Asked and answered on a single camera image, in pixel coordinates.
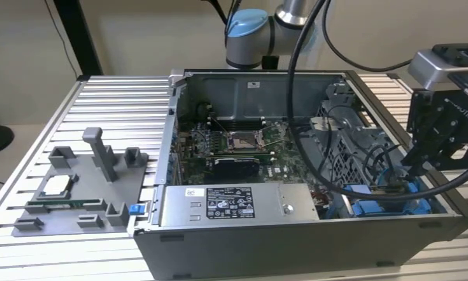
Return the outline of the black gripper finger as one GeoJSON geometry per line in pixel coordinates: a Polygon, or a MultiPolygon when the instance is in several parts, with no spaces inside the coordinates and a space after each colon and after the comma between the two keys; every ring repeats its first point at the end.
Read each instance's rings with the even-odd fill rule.
{"type": "Polygon", "coordinates": [[[421,176],[427,173],[428,164],[436,170],[455,170],[457,160],[452,159],[453,153],[460,149],[451,135],[453,127],[443,129],[419,128],[412,134],[412,175],[421,176]]]}
{"type": "Polygon", "coordinates": [[[412,145],[401,160],[403,166],[409,168],[409,176],[424,175],[425,169],[421,166],[433,152],[433,140],[428,132],[432,124],[432,94],[431,91],[416,90],[411,98],[407,132],[412,134],[412,145]]]}

